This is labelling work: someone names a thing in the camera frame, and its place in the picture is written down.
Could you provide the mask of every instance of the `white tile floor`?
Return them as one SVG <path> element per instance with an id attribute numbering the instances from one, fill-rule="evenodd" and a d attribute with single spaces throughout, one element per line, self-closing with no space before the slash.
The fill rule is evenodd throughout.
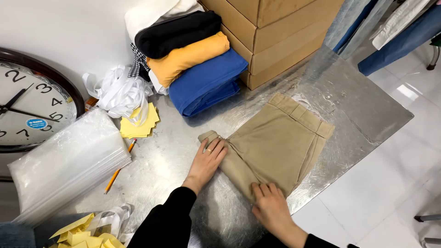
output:
<path id="1" fill-rule="evenodd" d="M 356 66 L 375 48 L 363 43 Z M 293 215 L 300 227 L 343 248 L 419 248 L 441 238 L 441 61 L 434 71 L 426 43 L 368 78 L 414 115 L 408 124 Z"/>

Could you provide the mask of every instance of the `blue sticker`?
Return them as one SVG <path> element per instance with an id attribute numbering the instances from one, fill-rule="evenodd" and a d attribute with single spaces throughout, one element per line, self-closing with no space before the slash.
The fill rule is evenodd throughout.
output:
<path id="1" fill-rule="evenodd" d="M 29 119 L 26 121 L 26 126 L 33 129 L 43 129 L 48 126 L 48 122 L 43 119 Z"/>

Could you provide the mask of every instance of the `pencil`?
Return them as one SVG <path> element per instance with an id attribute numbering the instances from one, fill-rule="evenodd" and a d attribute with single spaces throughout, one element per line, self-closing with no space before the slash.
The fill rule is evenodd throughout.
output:
<path id="1" fill-rule="evenodd" d="M 136 143 L 136 139 L 133 139 L 132 144 L 130 144 L 130 146 L 129 146 L 129 152 L 132 151 L 133 146 L 135 145 L 135 143 Z M 120 170 L 121 170 L 121 169 L 115 171 L 115 173 L 113 174 L 112 179 L 110 179 L 109 183 L 107 184 L 106 191 L 104 192 L 105 195 L 107 194 L 107 192 L 109 192 L 110 188 L 111 188 L 112 185 L 113 185 L 113 182 L 115 182 L 115 179 L 116 179 L 116 177 L 118 176 L 118 173 L 120 173 Z"/>

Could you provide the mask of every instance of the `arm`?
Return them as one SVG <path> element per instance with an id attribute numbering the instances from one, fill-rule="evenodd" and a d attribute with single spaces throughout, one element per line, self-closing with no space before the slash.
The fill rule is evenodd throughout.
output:
<path id="1" fill-rule="evenodd" d="M 190 210 L 202 187 L 227 154 L 225 140 L 214 140 L 204 152 L 204 140 L 191 164 L 181 187 L 173 190 L 162 205 L 154 207 L 136 230 L 128 248 L 136 247 L 187 247 L 190 239 Z"/>
<path id="2" fill-rule="evenodd" d="M 252 183 L 251 186 L 257 202 L 253 206 L 253 214 L 271 233 L 263 237 L 253 248 L 268 247 L 269 244 L 280 248 L 338 248 L 312 234 L 307 234 L 292 221 L 285 197 L 275 184 Z"/>

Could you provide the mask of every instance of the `khaki pants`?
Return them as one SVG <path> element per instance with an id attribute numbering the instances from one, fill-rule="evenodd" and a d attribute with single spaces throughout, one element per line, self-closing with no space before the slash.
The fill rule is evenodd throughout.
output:
<path id="1" fill-rule="evenodd" d="M 314 167 L 334 126 L 298 102 L 276 93 L 262 110 L 227 138 L 228 154 L 220 169 L 252 202 L 251 183 L 275 183 L 288 197 Z M 215 131 L 198 137 L 208 144 Z"/>

